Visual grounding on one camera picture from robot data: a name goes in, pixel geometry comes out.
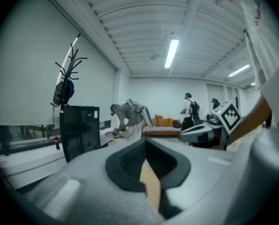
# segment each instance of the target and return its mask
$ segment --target black coat rack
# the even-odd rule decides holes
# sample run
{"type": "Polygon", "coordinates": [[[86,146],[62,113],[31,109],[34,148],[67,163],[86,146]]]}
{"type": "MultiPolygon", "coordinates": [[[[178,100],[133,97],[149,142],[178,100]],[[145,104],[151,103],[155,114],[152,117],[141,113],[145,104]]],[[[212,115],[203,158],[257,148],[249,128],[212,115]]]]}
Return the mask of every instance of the black coat rack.
{"type": "Polygon", "coordinates": [[[74,70],[74,68],[76,68],[79,64],[82,63],[82,59],[88,59],[88,58],[76,58],[76,55],[78,53],[78,49],[75,51],[73,51],[73,44],[71,44],[71,49],[72,49],[72,56],[68,56],[71,61],[70,61],[70,64],[69,64],[69,67],[67,69],[67,71],[65,71],[65,69],[59,65],[57,62],[55,63],[57,66],[59,66],[61,68],[60,72],[61,74],[63,75],[62,79],[63,80],[63,87],[62,87],[62,90],[61,90],[61,96],[60,96],[60,105],[55,105],[53,103],[50,103],[52,106],[54,107],[58,107],[60,106],[60,112],[63,113],[64,111],[64,99],[65,99],[65,94],[66,94],[66,87],[68,85],[68,81],[71,79],[71,80],[78,80],[79,78],[72,78],[71,77],[71,74],[77,74],[78,72],[72,72],[74,70]]]}

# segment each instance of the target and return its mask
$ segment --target gray shirt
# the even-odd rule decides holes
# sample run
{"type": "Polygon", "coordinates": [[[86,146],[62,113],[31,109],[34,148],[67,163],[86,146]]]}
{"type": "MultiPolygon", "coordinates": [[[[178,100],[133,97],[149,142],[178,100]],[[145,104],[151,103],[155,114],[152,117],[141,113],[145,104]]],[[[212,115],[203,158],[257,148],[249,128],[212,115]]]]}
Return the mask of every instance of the gray shirt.
{"type": "Polygon", "coordinates": [[[120,119],[121,124],[125,124],[124,119],[127,118],[129,120],[127,124],[129,127],[138,125],[143,121],[143,116],[139,112],[131,111],[127,103],[122,104],[116,110],[116,115],[120,119]]]}

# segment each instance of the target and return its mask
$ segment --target window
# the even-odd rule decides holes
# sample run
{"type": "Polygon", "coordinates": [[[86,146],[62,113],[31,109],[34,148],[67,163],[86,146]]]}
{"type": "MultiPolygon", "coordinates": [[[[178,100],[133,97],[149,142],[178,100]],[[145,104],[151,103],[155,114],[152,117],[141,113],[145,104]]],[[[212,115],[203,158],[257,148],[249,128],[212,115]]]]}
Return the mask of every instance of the window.
{"type": "Polygon", "coordinates": [[[103,130],[103,129],[106,129],[106,128],[110,128],[110,120],[102,121],[102,122],[99,123],[99,129],[100,130],[103,130]]]}
{"type": "Polygon", "coordinates": [[[61,142],[60,130],[54,125],[0,126],[0,155],[54,145],[54,134],[61,142]]]}

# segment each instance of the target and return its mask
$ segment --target couch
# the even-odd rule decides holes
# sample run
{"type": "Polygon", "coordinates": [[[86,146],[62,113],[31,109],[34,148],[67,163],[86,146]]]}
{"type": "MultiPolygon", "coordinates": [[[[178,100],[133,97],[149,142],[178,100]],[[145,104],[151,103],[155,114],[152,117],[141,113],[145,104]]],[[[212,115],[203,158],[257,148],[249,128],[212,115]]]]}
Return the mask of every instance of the couch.
{"type": "Polygon", "coordinates": [[[178,136],[181,132],[181,128],[174,128],[173,121],[178,121],[180,126],[182,126],[180,120],[166,118],[163,116],[155,115],[152,119],[153,128],[149,128],[144,123],[142,128],[142,136],[178,136]]]}

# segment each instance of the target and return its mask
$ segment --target refrigerator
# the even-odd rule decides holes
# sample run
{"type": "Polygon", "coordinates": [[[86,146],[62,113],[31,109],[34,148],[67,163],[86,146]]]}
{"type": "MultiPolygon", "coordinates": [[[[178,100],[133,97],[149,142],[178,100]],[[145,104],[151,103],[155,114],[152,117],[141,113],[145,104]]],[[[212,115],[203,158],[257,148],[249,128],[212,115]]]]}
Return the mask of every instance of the refrigerator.
{"type": "Polygon", "coordinates": [[[65,106],[59,114],[66,161],[100,148],[99,107],[65,106]]]}

